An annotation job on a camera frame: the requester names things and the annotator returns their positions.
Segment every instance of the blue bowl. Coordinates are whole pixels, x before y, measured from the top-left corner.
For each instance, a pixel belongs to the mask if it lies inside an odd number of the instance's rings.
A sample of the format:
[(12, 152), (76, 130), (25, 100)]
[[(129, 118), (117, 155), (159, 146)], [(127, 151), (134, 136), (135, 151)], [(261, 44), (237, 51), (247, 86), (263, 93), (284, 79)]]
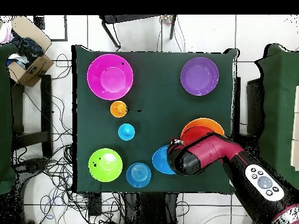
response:
[(152, 156), (152, 164), (161, 173), (175, 174), (174, 171), (169, 167), (167, 161), (167, 148), (169, 145), (164, 145), (159, 148)]
[(134, 163), (127, 170), (128, 183), (136, 188), (145, 187), (151, 180), (150, 168), (144, 163)]

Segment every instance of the dark green table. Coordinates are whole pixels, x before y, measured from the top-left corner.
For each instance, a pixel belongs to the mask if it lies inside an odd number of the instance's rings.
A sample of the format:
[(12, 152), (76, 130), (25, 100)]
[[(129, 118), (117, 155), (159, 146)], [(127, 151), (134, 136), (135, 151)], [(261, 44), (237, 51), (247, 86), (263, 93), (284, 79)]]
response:
[[(132, 88), (120, 99), (129, 109), (123, 118), (111, 115), (112, 101), (94, 95), (86, 80), (89, 64), (107, 53), (122, 56), (134, 73)], [(226, 134), (231, 133), (232, 62), (237, 50), (228, 50), (225, 54), (91, 52), (76, 45), (72, 47), (72, 56), (76, 61), (73, 73), (77, 71), (78, 192), (233, 193), (220, 162), (215, 162), (202, 174), (185, 177), (160, 173), (153, 167), (151, 158), (158, 148), (169, 144), (172, 138), (179, 138), (183, 127), (196, 118), (212, 118), (221, 124)], [(218, 85), (206, 96), (192, 96), (180, 83), (184, 64), (195, 57), (211, 59), (219, 70)], [(127, 142), (117, 134), (123, 123), (130, 123), (135, 128), (135, 137)], [(89, 173), (89, 157), (100, 148), (113, 149), (122, 158), (123, 171), (115, 181), (101, 183)], [(135, 162), (143, 162), (151, 169), (152, 179), (144, 188), (136, 189), (126, 180), (126, 171)]]

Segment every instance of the lime green bowl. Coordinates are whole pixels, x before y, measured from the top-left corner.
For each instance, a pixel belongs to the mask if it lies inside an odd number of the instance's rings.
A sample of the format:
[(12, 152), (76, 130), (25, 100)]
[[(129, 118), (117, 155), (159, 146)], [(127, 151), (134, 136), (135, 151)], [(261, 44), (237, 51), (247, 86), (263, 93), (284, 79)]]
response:
[(91, 176), (101, 182), (115, 180), (123, 169), (123, 162), (117, 152), (112, 149), (99, 149), (89, 158)]

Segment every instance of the control button panel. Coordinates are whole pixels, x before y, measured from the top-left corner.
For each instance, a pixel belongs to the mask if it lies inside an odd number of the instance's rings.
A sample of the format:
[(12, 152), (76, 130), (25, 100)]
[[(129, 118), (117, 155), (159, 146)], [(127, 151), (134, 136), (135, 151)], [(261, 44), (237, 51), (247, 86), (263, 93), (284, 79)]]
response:
[(251, 164), (245, 170), (251, 184), (269, 201), (278, 201), (284, 197), (283, 189), (260, 166)]

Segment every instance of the floor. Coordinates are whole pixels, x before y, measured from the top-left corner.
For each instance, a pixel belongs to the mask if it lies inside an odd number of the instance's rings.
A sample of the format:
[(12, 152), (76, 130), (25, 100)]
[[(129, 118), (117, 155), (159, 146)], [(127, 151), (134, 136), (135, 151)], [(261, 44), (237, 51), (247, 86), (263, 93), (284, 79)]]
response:
[[(44, 32), (54, 40), (46, 51), (56, 66), (53, 65), (47, 74), (52, 78), (57, 77), (67, 66), (71, 65), (71, 45), (83, 45), (93, 51), (115, 51), (115, 47), (105, 33), (98, 16), (67, 16), (67, 39), (65, 37), (64, 16), (45, 16)], [(264, 48), (269, 43), (279, 43), (288, 50), (296, 50), (299, 47), (299, 24), (297, 15), (179, 15), (179, 24), (175, 26), (176, 38), (180, 48), (183, 47), (182, 29), (185, 38), (185, 51), (203, 51), (222, 53), (228, 48), (238, 48), (240, 55), (237, 60), (238, 76), (241, 77), (241, 125), (242, 133), (246, 134), (247, 112), (245, 87), (249, 80), (260, 77), (257, 66), (253, 63), (263, 55)], [(158, 17), (143, 20), (135, 20), (115, 25), (116, 33), (121, 42), (121, 51), (156, 51), (157, 41), (161, 25)], [(180, 52), (180, 48), (173, 38), (169, 39), (170, 27), (163, 25), (163, 52)], [(161, 50), (161, 36), (158, 42), (158, 51)], [(39, 84), (33, 88), (26, 88), (29, 97), (40, 109)], [(72, 76), (53, 81), (53, 95), (63, 100), (65, 111), (64, 124), (72, 127)], [(25, 132), (39, 131), (40, 112), (25, 95), (24, 125)], [(53, 102), (62, 108), (62, 103), (54, 98)], [(60, 112), (53, 105), (53, 121), (55, 130), (53, 140), (64, 132), (59, 120)], [(64, 144), (72, 143), (72, 136), (61, 136)], [(62, 145), (61, 140), (54, 142), (54, 149)], [(26, 159), (41, 157), (41, 145), (33, 145), (23, 156)], [(62, 156), (62, 152), (55, 155), (56, 159)], [(45, 214), (41, 208), (48, 209), (48, 199), (45, 195), (53, 192), (55, 186), (51, 179), (41, 174), (31, 179), (25, 192), (25, 214), (27, 219), (33, 219), (39, 223)], [(104, 193), (103, 200), (111, 197)], [(64, 214), (64, 220), (59, 224), (87, 224), (81, 217), (80, 212), (68, 209), (61, 202), (55, 202), (50, 215), (59, 218)], [(112, 199), (103, 203), (103, 210), (110, 210)], [(246, 212), (235, 195), (221, 194), (179, 194), (177, 207), (179, 224), (251, 224)], [(46, 218), (42, 224), (57, 224), (54, 217)]]

